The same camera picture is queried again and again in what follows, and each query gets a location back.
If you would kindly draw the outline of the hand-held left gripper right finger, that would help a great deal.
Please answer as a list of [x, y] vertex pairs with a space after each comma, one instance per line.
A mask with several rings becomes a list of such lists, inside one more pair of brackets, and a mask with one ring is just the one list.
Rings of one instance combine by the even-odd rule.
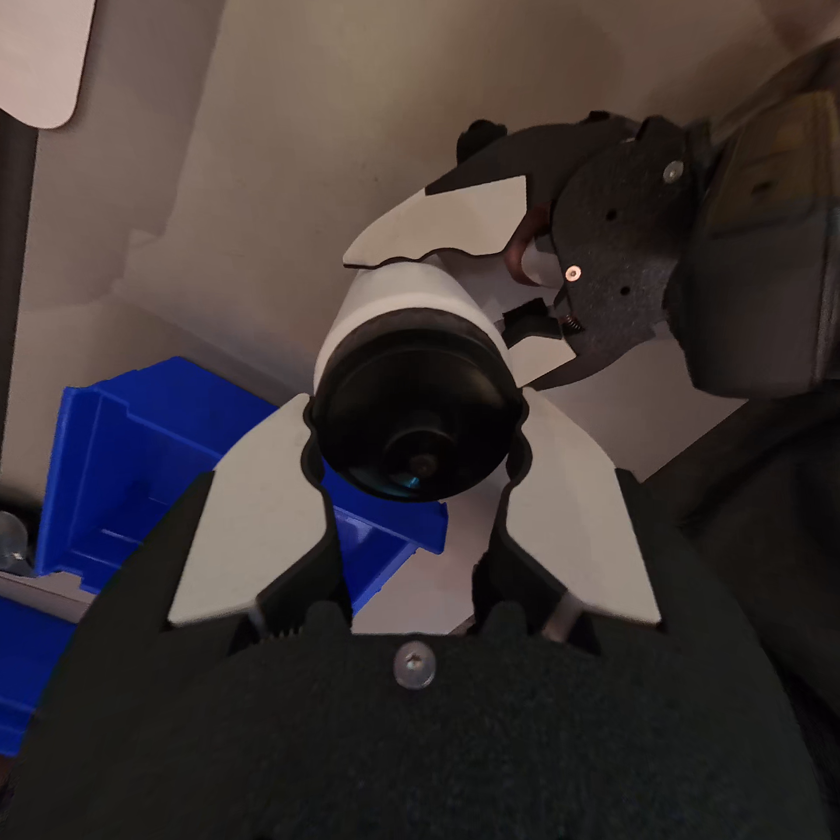
[[529, 635], [563, 642], [581, 615], [661, 621], [618, 472], [549, 399], [522, 390], [488, 549], [472, 577], [478, 627], [496, 605], [521, 608]]

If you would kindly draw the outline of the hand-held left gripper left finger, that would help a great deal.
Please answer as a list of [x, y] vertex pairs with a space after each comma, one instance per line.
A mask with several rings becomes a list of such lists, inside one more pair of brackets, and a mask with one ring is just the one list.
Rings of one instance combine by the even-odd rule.
[[167, 616], [173, 627], [243, 617], [258, 634], [292, 634], [324, 602], [350, 632], [311, 400], [294, 396], [217, 463]]

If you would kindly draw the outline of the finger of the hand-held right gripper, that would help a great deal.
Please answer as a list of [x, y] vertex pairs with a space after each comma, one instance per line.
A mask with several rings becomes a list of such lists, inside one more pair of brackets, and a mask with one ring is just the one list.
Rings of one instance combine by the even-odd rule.
[[345, 251], [343, 265], [374, 269], [443, 250], [498, 255], [527, 211], [525, 175], [436, 194], [421, 190], [366, 227]]
[[518, 386], [530, 385], [576, 359], [560, 321], [542, 298], [533, 298], [504, 312], [501, 337]]

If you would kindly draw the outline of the white plastic bottle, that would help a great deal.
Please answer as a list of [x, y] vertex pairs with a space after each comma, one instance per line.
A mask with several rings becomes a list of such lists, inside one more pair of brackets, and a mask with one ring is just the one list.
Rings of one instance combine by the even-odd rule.
[[314, 366], [316, 391], [328, 362], [352, 331], [391, 312], [427, 309], [452, 314], [485, 335], [510, 371], [512, 360], [501, 332], [462, 286], [438, 265], [397, 262], [376, 269], [362, 269], [350, 284], [339, 312], [322, 343]]

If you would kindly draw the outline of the blue plastic bin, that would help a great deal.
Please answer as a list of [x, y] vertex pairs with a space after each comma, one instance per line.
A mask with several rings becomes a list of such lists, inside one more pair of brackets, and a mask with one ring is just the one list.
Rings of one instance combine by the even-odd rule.
[[2, 557], [3, 756], [19, 751], [92, 598], [194, 479], [276, 409], [183, 358], [64, 390], [33, 573]]

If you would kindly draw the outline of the black bottle lid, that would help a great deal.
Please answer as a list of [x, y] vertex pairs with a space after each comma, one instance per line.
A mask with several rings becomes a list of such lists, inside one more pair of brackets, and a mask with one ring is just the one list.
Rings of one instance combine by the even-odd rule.
[[454, 313], [390, 311], [339, 342], [311, 420], [327, 464], [375, 497], [441, 501], [508, 455], [522, 392], [489, 334]]

